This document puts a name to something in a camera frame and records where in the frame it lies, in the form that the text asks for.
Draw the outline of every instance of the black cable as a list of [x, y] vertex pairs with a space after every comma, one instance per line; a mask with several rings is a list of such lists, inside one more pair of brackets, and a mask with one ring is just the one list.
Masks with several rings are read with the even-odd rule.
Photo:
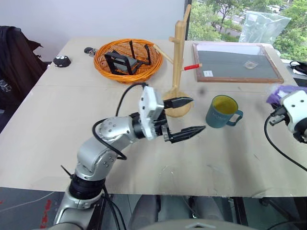
[[296, 62], [296, 61], [290, 61], [290, 63], [289, 63], [290, 67], [291, 67], [292, 69], [294, 69], [294, 67], [295, 67], [296, 65], [295, 65], [295, 66], [291, 65], [292, 62]]
[[285, 224], [303, 224], [303, 223], [306, 223], [307, 221], [306, 220], [302, 220], [302, 221], [285, 221], [285, 222], [281, 222], [281, 223], [278, 223], [278, 224], [275, 224], [271, 227], [269, 227], [267, 230], [272, 230], [276, 227], [279, 227], [281, 225], [285, 225]]
[[[134, 86], [137, 86], [137, 85], [141, 85], [141, 86], [144, 88], [147, 84], [146, 84], [145, 82], [142, 82], [142, 83], [135, 83], [135, 84], [129, 86], [129, 87], [124, 91], [124, 93], [123, 93], [123, 95], [122, 95], [122, 97], [121, 97], [121, 99], [120, 99], [120, 101], [119, 101], [119, 104], [118, 104], [118, 107], [117, 107], [116, 115], [115, 115], [115, 116], [118, 116], [118, 112], [119, 112], [121, 103], [123, 102], [123, 99], [124, 99], [126, 93], [127, 93], [131, 88], [133, 88]], [[104, 120], [105, 120], [105, 119], [100, 120], [100, 121], [97, 121], [97, 122], [93, 125], [93, 127], [92, 127], [93, 136], [94, 136], [101, 144], [105, 145], [106, 147], [108, 147], [109, 149], [111, 149], [112, 151], [114, 151], [116, 154], [118, 154], [120, 157], [117, 157], [117, 159], [119, 159], [119, 160], [126, 160], [127, 157], [126, 157], [121, 151], [119, 151], [118, 149], [116, 149], [116, 148], [114, 148], [113, 146], [111, 146], [111, 145], [109, 145], [108, 143], [106, 143], [106, 142], [105, 142], [104, 140], [102, 140], [102, 139], [98, 136], [98, 134], [96, 133], [96, 127], [97, 127], [99, 124], [103, 123]]]
[[192, 212], [192, 214], [193, 214], [194, 216], [196, 216], [197, 218], [200, 219], [200, 215], [198, 215], [198, 214], [190, 207], [190, 205], [187, 203], [185, 197], [184, 197], [183, 195], [182, 195], [181, 197], [182, 197], [184, 203], [187, 205], [188, 209]]
[[112, 212], [112, 215], [113, 215], [115, 224], [116, 224], [116, 229], [117, 229], [117, 230], [120, 230], [119, 221], [118, 221], [118, 218], [117, 218], [117, 216], [116, 216], [116, 212], [115, 212], [115, 210], [114, 210], [114, 207], [113, 207], [113, 205], [112, 205], [112, 203], [111, 203], [111, 200], [109, 199], [109, 194], [107, 193], [106, 186], [104, 186], [102, 189], [103, 189], [104, 192], [105, 192], [105, 199], [107, 200], [107, 203], [109, 204], [109, 207], [110, 207], [110, 209], [111, 209], [111, 212]]
[[93, 125], [93, 128], [92, 128], [92, 133], [94, 135], [94, 137], [103, 145], [105, 145], [106, 147], [108, 147], [109, 149], [111, 149], [112, 151], [114, 151], [116, 154], [118, 154], [120, 157], [117, 157], [117, 159], [120, 159], [120, 160], [126, 160], [127, 157], [121, 152], [119, 151], [118, 149], [114, 148], [113, 146], [109, 145], [108, 143], [106, 143], [104, 140], [102, 140], [98, 134], [96, 133], [96, 127], [103, 123], [105, 119], [103, 120], [100, 120], [100, 121], [97, 121], [94, 125]]
[[290, 157], [288, 157], [286, 154], [284, 154], [279, 148], [276, 147], [276, 145], [274, 145], [274, 143], [269, 138], [267, 127], [268, 127], [268, 122], [269, 122], [271, 117], [272, 117], [272, 115], [269, 115], [268, 118], [264, 122], [264, 134], [265, 134], [265, 137], [267, 138], [268, 142], [274, 147], [274, 149], [276, 149], [280, 154], [282, 154], [284, 157], [286, 157], [289, 161], [296, 164], [298, 167], [300, 167], [301, 169], [303, 169], [307, 172], [307, 168], [305, 168], [303, 165], [297, 163], [295, 160], [292, 160]]
[[123, 95], [121, 96], [121, 99], [120, 99], [119, 104], [118, 104], [118, 106], [117, 106], [117, 110], [116, 110], [115, 116], [118, 116], [118, 112], [119, 112], [121, 103], [123, 102], [124, 97], [126, 96], [126, 93], [127, 93], [130, 89], [132, 89], [134, 86], [137, 86], [137, 85], [141, 85], [143, 88], [144, 88], [145, 86], [147, 86], [147, 84], [146, 84], [145, 82], [135, 83], [135, 84], [132, 84], [131, 86], [129, 86], [129, 87], [124, 91]]
[[116, 208], [117, 212], [119, 213], [120, 221], [121, 221], [121, 223], [124, 227], [124, 230], [127, 230], [123, 215], [122, 215], [119, 207], [117, 207], [117, 205], [112, 200], [110, 200], [110, 202], [112, 203], [112, 205]]
[[104, 203], [105, 201], [105, 197], [101, 197], [101, 201], [100, 201], [100, 213], [99, 213], [99, 219], [98, 219], [98, 224], [97, 224], [97, 229], [101, 230], [102, 228], [102, 220], [103, 220], [103, 213], [104, 210], [106, 208], [106, 204]]

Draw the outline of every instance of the beige table surface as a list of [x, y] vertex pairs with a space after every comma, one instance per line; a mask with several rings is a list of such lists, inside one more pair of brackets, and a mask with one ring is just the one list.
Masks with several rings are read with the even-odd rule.
[[[0, 134], [0, 186], [64, 191], [70, 180], [60, 168], [73, 172], [76, 154], [90, 138], [95, 121], [114, 116], [127, 87], [101, 76], [87, 46], [99, 48], [114, 39], [78, 37], [61, 51], [72, 61], [67, 68], [53, 64], [31, 90]], [[153, 40], [170, 56], [173, 44]], [[192, 43], [186, 42], [184, 65], [193, 64]], [[284, 69], [281, 62], [277, 65]], [[205, 125], [212, 98], [233, 97], [244, 112], [236, 127], [207, 126], [197, 136], [176, 144], [161, 137], [145, 139], [124, 150], [107, 177], [110, 193], [202, 196], [307, 196], [307, 173], [286, 160], [267, 142], [263, 124], [272, 111], [265, 101], [273, 84], [197, 83], [195, 71], [182, 74], [181, 89], [195, 99], [183, 118], [169, 118], [172, 131]], [[295, 85], [285, 72], [285, 84]], [[161, 93], [171, 88], [172, 66], [164, 60], [148, 81]], [[138, 110], [141, 89], [130, 91], [119, 115]], [[307, 147], [284, 124], [269, 127], [273, 142], [307, 166]]]

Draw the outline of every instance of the window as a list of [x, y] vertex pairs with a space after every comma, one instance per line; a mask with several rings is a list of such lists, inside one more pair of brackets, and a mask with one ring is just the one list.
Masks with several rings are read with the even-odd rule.
[[273, 46], [281, 58], [307, 61], [307, 0], [192, 0], [188, 40], [239, 42], [247, 11], [291, 18]]

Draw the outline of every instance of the tree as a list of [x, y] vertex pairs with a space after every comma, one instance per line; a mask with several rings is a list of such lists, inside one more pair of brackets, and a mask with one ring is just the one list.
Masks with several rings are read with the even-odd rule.
[[192, 1], [192, 10], [189, 22], [189, 40], [219, 41], [220, 34], [211, 26], [219, 17], [213, 13], [213, 6]]
[[207, 5], [212, 5], [214, 14], [222, 15], [220, 32], [226, 16], [236, 12], [241, 12], [244, 9], [245, 0], [207, 0]]
[[264, 13], [272, 13], [270, 9], [267, 7], [268, 5], [282, 5], [283, 0], [253, 0], [246, 2], [246, 5], [249, 7], [251, 11], [264, 12]]
[[307, 60], [307, 1], [294, 0], [282, 12], [282, 16], [290, 17], [291, 21], [276, 38], [273, 46], [281, 52], [281, 58]]

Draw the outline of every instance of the blue mug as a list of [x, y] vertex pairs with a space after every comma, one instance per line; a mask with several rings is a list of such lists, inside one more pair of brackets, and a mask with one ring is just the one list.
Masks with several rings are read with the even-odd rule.
[[[235, 122], [229, 121], [234, 114], [239, 115], [239, 117]], [[212, 100], [206, 115], [206, 122], [213, 128], [222, 128], [225, 125], [235, 126], [242, 117], [243, 112], [239, 110], [239, 106], [233, 98], [218, 95]]]

